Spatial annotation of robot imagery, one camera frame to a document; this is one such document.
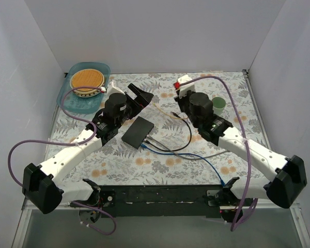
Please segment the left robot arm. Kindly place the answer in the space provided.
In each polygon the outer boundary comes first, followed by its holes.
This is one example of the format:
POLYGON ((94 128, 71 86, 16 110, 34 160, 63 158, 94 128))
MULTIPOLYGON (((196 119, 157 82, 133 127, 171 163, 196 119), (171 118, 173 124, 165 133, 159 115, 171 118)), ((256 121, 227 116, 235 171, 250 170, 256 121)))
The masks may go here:
POLYGON ((110 82, 104 108, 96 112, 92 121, 66 148, 39 165, 29 164, 24 169, 23 194, 44 214, 61 203, 75 201, 96 206, 100 187, 89 179, 66 184, 63 179, 85 158, 101 149, 118 134, 123 123, 137 116, 153 99, 134 84, 128 88, 136 95, 131 98, 110 82))

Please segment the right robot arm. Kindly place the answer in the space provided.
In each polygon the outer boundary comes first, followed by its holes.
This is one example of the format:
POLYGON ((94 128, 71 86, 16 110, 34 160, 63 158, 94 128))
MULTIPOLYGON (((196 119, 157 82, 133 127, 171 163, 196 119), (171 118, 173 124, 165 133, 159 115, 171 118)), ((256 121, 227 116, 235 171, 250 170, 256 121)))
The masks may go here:
POLYGON ((269 199, 288 209, 307 185, 304 161, 297 155, 288 158, 251 140, 244 139, 231 122, 214 114, 212 101, 205 93, 178 90, 175 101, 199 135, 240 158, 251 159, 251 165, 266 178, 250 183, 248 198, 269 199))

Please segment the black network switch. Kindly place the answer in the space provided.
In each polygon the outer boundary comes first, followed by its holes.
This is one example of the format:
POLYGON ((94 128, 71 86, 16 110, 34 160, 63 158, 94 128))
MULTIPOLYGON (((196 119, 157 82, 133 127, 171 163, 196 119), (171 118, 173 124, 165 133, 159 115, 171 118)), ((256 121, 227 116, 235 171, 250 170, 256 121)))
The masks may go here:
POLYGON ((128 128, 125 134, 122 136, 122 141, 132 146, 135 149, 139 149, 143 140, 154 128, 154 124, 142 117, 137 117, 133 124, 128 128))

